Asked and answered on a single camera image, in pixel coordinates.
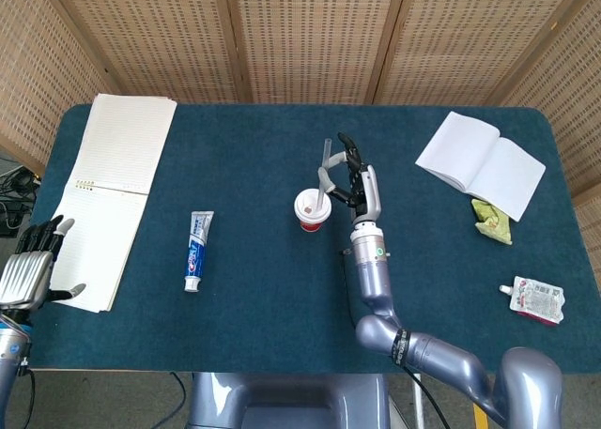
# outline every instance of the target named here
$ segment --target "woven panel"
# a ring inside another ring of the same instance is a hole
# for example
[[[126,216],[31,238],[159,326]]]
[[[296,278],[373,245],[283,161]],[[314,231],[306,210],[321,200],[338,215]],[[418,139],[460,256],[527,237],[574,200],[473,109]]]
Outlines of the woven panel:
[[[410,0],[377,103],[482,104],[562,0]]]
[[[590,0],[504,101],[547,116],[573,193],[601,179],[600,90],[601,0]]]
[[[254,101],[363,103],[391,0],[238,0]]]
[[[65,1],[127,93],[237,100],[216,0]]]
[[[601,196],[576,207],[576,216],[601,290]]]
[[[0,19],[3,148],[41,174],[65,111],[114,90],[48,0],[0,0]]]

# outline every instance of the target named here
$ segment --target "toothpaste cap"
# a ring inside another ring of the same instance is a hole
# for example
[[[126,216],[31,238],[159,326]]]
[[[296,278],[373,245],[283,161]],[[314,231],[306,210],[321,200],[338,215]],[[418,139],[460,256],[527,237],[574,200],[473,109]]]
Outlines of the toothpaste cap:
[[[194,276],[186,276],[186,285],[184,286],[184,291],[187,291],[189,293],[197,293],[199,283],[200,278]]]
[[[499,291],[505,293],[506,295],[512,296],[514,294],[513,286],[501,285],[499,287]]]

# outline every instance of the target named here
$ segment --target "notebook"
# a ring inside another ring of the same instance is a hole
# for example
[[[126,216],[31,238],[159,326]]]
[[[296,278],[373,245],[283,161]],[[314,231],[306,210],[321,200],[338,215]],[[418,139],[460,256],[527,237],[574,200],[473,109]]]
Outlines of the notebook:
[[[55,215],[73,218],[51,288],[85,283],[58,301],[110,311],[177,104],[167,98],[99,94]]]
[[[499,129],[450,112],[415,162],[452,187],[489,202],[519,221],[545,165]]]

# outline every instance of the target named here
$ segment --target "paper cup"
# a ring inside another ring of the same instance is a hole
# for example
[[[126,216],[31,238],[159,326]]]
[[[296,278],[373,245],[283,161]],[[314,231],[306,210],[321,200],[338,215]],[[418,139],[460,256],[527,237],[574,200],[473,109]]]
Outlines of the paper cup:
[[[299,193],[294,200],[294,212],[300,222],[300,227],[307,232],[316,232],[321,224],[328,219],[331,213],[331,201],[328,194],[324,193],[321,209],[317,211],[319,190],[310,188]]]

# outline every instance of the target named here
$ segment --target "humanoid robot hand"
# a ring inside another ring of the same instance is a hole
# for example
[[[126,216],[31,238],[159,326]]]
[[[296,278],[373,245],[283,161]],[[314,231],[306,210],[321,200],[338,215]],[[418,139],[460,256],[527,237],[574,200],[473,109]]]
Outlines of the humanoid robot hand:
[[[32,225],[23,232],[15,253],[8,259],[0,279],[0,311],[33,312],[44,302],[71,299],[84,291],[80,283],[71,290],[51,290],[50,278],[63,239],[74,220],[59,215]]]

